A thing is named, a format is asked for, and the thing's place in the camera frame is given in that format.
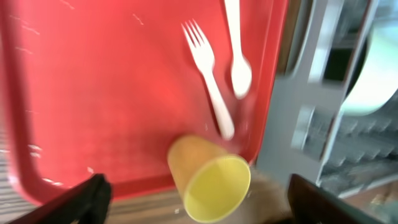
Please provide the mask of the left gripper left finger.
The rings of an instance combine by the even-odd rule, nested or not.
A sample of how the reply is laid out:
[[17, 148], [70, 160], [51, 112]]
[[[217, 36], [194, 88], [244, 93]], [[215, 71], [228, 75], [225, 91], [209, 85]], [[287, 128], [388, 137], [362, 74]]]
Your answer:
[[104, 174], [95, 174], [80, 185], [10, 224], [104, 224], [112, 197]]

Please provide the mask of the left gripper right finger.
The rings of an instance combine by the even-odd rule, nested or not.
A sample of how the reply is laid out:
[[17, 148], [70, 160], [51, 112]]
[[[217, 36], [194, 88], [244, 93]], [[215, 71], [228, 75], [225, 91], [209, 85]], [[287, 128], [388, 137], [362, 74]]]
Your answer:
[[382, 224], [298, 174], [290, 176], [287, 198], [298, 224]]

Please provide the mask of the yellow cup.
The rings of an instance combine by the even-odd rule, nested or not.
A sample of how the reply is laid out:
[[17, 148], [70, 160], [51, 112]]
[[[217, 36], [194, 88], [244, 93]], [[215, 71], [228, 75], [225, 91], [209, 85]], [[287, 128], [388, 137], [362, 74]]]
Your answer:
[[176, 139], [167, 162], [184, 209], [196, 222], [226, 218], [249, 190], [251, 171], [246, 160], [199, 136]]

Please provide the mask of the mint green bowl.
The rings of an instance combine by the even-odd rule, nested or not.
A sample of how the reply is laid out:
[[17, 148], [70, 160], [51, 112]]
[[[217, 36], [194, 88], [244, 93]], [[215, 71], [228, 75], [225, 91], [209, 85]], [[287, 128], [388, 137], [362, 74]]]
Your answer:
[[364, 116], [382, 108], [397, 91], [397, 26], [375, 25], [367, 39], [359, 77], [340, 111]]

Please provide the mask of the white plastic spoon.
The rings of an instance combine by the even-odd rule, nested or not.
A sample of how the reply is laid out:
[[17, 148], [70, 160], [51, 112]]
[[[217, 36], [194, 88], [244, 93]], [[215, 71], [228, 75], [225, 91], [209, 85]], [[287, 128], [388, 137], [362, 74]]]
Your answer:
[[243, 55], [241, 46], [240, 2], [239, 0], [224, 0], [224, 6], [233, 53], [231, 64], [233, 91], [237, 99], [243, 99], [251, 87], [252, 70]]

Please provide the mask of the white plastic fork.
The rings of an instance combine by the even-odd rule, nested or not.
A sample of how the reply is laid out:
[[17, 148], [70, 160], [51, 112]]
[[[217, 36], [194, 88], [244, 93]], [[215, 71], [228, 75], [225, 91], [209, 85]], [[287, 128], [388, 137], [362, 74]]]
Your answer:
[[181, 26], [195, 65], [208, 89], [221, 137], [231, 140], [234, 136], [234, 124], [213, 74], [215, 66], [213, 49], [195, 20], [185, 22]]

